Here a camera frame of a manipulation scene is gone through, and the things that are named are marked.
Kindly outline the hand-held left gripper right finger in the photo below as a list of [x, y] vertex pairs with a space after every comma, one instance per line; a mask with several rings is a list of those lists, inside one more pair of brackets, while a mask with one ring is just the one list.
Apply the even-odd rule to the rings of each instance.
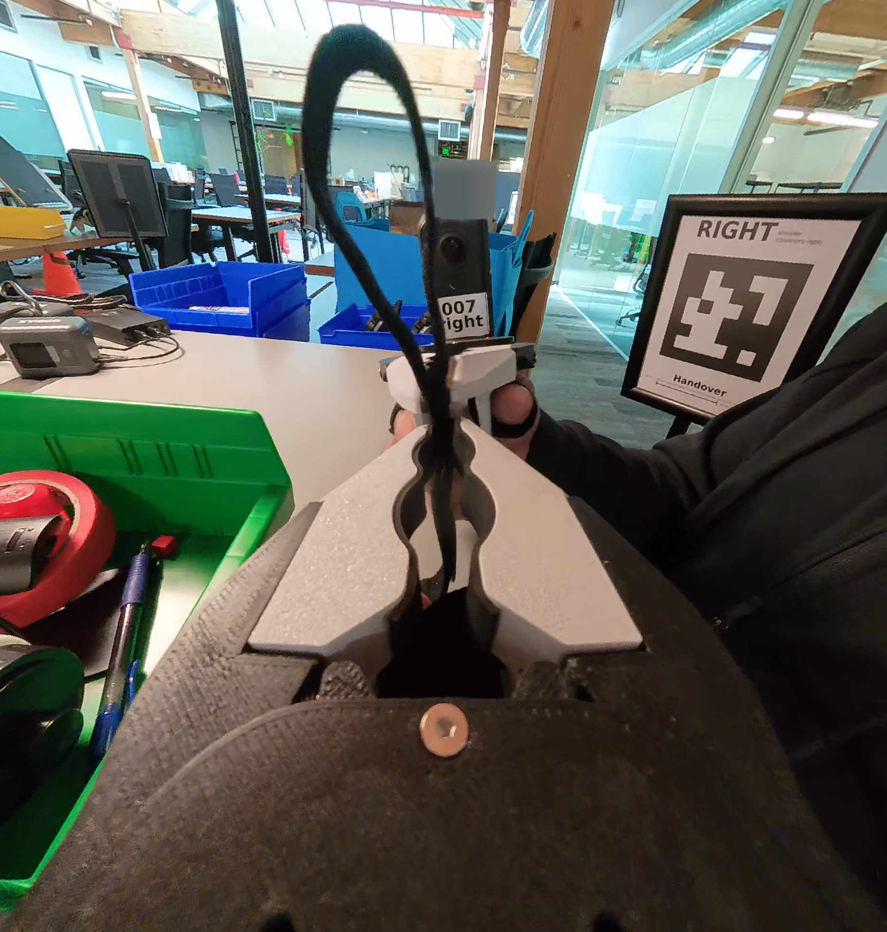
[[491, 650], [518, 677], [537, 662], [636, 650], [643, 637], [567, 495], [461, 423], [461, 509], [477, 534], [471, 583], [496, 613]]

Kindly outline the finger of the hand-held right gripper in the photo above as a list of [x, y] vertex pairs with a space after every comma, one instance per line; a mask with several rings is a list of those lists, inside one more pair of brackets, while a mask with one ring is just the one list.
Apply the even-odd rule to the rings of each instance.
[[[493, 432], [492, 393], [513, 382], [517, 373], [514, 351], [462, 351], [449, 361], [445, 395], [452, 413], [459, 415], [472, 402], [475, 419], [486, 433]], [[416, 426], [430, 423], [428, 402], [418, 388], [414, 374], [403, 355], [384, 361], [384, 380], [391, 398], [412, 413]]]

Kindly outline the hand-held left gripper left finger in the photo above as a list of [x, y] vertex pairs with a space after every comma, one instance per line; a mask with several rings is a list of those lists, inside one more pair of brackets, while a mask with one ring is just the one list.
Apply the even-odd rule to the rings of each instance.
[[249, 635], [253, 651], [351, 661], [377, 683], [392, 659], [391, 618], [417, 584], [396, 508], [418, 479], [425, 438], [412, 431], [290, 521], [292, 553]]

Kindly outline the green plastic bin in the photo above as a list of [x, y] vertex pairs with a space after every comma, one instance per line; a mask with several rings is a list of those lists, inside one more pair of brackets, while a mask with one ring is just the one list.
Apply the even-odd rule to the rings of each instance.
[[[0, 391], [0, 478], [73, 476], [112, 514], [111, 560], [125, 573], [147, 538], [170, 535], [178, 552], [150, 572], [139, 623], [137, 687], [199, 605], [295, 509], [292, 483], [255, 411], [58, 398]], [[85, 724], [66, 761], [0, 828], [0, 922], [37, 881], [94, 783], [88, 741], [104, 674], [85, 686]]]

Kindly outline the person's right forearm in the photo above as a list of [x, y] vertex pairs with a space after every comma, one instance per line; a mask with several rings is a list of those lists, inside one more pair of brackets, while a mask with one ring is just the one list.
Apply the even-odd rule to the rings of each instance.
[[540, 414], [527, 462], [714, 625], [887, 914], [887, 302], [698, 433], [625, 449]]

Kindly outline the person's right hand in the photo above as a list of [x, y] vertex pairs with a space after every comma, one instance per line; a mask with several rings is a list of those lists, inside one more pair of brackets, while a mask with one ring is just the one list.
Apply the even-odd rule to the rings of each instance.
[[518, 377], [489, 396], [491, 435], [521, 460], [529, 454], [541, 421], [533, 384]]

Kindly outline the black round lamp stand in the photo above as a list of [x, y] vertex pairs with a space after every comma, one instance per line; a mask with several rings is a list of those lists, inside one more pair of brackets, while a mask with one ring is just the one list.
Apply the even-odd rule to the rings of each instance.
[[263, 178], [256, 145], [251, 100], [240, 42], [237, 7], [234, 1], [216, 1], [218, 30], [227, 67], [230, 99], [235, 112], [240, 141], [240, 153], [247, 185], [251, 224], [260, 263], [274, 264], [278, 260], [269, 232], [264, 203]]

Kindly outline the red round tool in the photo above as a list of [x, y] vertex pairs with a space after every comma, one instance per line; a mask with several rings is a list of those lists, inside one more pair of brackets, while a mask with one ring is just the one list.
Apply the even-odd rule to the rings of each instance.
[[62, 514], [72, 523], [65, 545], [34, 588], [0, 597], [0, 630], [37, 623], [80, 597], [104, 569], [115, 544], [111, 510], [81, 479], [65, 472], [0, 474], [0, 519]]

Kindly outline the grey metal device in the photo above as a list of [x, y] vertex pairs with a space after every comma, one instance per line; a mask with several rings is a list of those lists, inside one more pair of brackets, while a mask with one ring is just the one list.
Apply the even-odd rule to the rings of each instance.
[[91, 325], [76, 316], [5, 320], [0, 345], [23, 379], [88, 376], [101, 368]]
[[76, 314], [88, 321], [96, 341], [124, 350], [171, 336], [168, 320], [127, 304], [77, 309]]

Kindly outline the white cylinder with black cap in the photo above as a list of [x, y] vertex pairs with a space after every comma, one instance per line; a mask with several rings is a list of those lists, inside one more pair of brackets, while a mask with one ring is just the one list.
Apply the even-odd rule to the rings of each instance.
[[0, 634], [0, 828], [77, 745], [84, 691], [72, 651]]

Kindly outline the black monitor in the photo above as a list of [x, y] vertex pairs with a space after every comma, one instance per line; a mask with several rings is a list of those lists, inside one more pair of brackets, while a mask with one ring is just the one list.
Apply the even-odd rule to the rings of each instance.
[[168, 227], [151, 161], [144, 156], [71, 149], [88, 216], [101, 237], [164, 238]]

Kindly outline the orange traffic cone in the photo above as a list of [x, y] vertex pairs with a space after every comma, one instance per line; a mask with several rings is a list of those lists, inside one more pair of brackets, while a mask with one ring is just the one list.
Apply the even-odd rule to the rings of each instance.
[[42, 256], [43, 286], [34, 293], [47, 297], [76, 297], [83, 294], [74, 267], [63, 251], [47, 252]]

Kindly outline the wooden workbench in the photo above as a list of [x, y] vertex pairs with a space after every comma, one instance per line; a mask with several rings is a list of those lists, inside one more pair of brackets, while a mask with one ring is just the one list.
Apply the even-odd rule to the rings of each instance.
[[97, 234], [66, 231], [51, 239], [14, 239], [0, 237], [0, 264], [33, 259], [54, 252], [69, 252], [102, 245]]

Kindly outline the yellow box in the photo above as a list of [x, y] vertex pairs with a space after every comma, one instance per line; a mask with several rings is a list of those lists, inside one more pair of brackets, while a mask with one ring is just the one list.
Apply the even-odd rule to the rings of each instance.
[[59, 239], [66, 229], [56, 209], [0, 204], [0, 239]]

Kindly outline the grey laptop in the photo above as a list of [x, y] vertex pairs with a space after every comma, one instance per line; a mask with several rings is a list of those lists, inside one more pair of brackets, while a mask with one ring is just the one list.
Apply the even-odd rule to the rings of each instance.
[[49, 179], [17, 149], [0, 136], [0, 181], [19, 203], [41, 207], [60, 203], [60, 193]]

